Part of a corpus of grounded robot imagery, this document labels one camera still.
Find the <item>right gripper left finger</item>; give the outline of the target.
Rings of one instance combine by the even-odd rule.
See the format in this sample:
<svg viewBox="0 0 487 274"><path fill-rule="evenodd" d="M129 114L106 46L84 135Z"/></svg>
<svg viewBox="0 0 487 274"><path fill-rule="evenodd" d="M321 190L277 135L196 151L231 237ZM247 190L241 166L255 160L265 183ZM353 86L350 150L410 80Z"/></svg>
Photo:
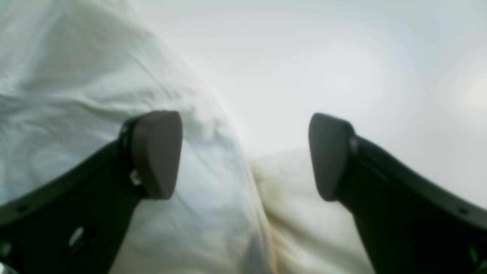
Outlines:
<svg viewBox="0 0 487 274"><path fill-rule="evenodd" d="M1 206L2 274L107 274L143 199L168 200L183 123L177 111L127 120L118 139Z"/></svg>

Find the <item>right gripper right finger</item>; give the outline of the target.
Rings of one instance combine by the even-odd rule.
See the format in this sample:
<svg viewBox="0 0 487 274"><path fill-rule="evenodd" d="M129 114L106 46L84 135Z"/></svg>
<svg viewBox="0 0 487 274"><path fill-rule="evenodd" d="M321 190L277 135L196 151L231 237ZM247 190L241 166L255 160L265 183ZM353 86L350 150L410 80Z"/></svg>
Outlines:
<svg viewBox="0 0 487 274"><path fill-rule="evenodd" d="M414 172L346 120L316 113L308 138L318 193L352 214L375 273L486 273L485 209Z"/></svg>

